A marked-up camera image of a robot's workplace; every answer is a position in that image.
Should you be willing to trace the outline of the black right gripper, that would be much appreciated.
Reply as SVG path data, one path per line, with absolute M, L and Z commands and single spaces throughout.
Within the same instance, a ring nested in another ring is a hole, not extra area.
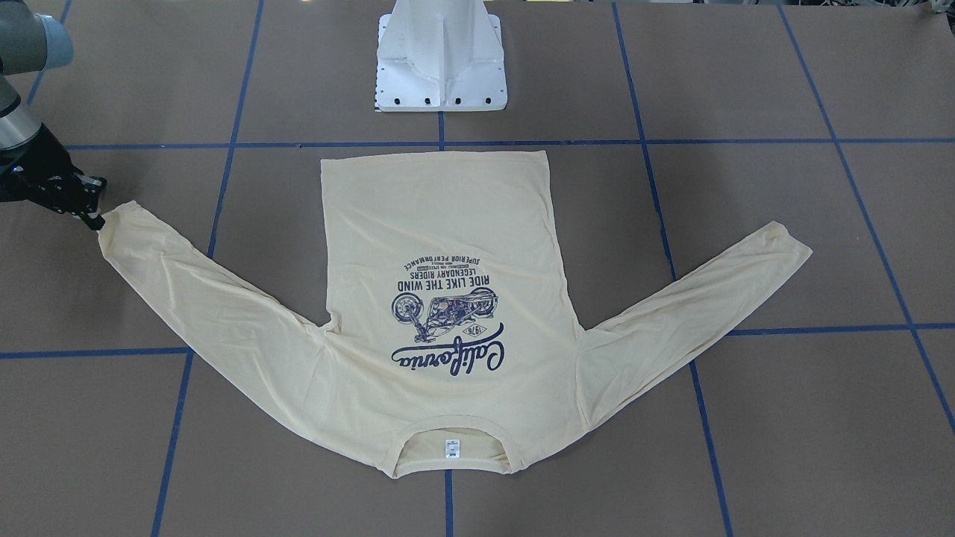
M 68 213 L 94 231 L 105 226 L 98 202 L 108 181 L 86 175 L 57 137 L 42 125 L 37 135 L 1 153 L 1 201 L 30 201 L 58 214 Z

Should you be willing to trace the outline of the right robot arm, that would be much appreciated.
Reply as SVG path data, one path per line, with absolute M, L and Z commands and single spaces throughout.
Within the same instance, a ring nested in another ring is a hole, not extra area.
M 98 202 L 106 179 L 86 175 L 57 137 L 31 111 L 9 75 L 68 65 L 71 37 L 54 17 L 34 13 L 23 1 L 1 3 L 1 198 L 30 201 L 81 220 L 89 229 L 105 224 Z

